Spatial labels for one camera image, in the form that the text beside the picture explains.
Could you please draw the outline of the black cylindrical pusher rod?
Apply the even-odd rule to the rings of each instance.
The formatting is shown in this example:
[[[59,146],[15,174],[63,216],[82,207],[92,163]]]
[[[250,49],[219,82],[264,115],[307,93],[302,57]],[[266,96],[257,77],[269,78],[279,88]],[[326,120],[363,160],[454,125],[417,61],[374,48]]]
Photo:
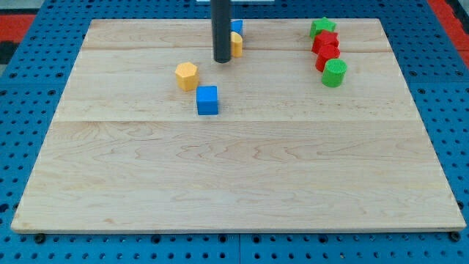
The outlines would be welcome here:
[[[213,58],[218,63],[231,59],[231,4],[230,0],[211,0]]]

